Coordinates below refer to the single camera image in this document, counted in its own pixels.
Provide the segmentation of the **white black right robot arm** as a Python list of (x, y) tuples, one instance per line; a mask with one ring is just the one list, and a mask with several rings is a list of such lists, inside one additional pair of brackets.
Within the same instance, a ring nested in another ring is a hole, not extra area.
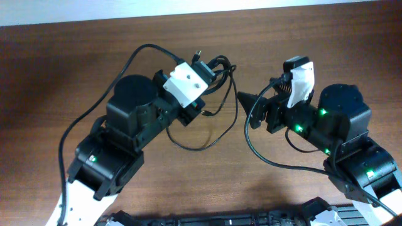
[[(311, 105), (313, 82), (272, 78), (260, 94), (238, 93), (247, 113), (244, 133), (251, 151), (278, 168), (328, 176), (368, 221), (383, 225), (401, 215), (401, 171), (394, 158), (369, 137), (372, 111), (355, 85), (333, 84)], [(249, 129), (266, 121), (267, 130), (293, 131), (327, 155), (323, 169), (271, 161), (252, 145)]]

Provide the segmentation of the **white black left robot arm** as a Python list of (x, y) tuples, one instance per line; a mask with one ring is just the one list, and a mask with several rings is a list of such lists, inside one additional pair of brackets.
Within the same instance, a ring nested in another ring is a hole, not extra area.
[(208, 86), (190, 73), (120, 79), (106, 114), (78, 144), (47, 225), (95, 225), (144, 164), (143, 148), (174, 120), (187, 126), (200, 114)]

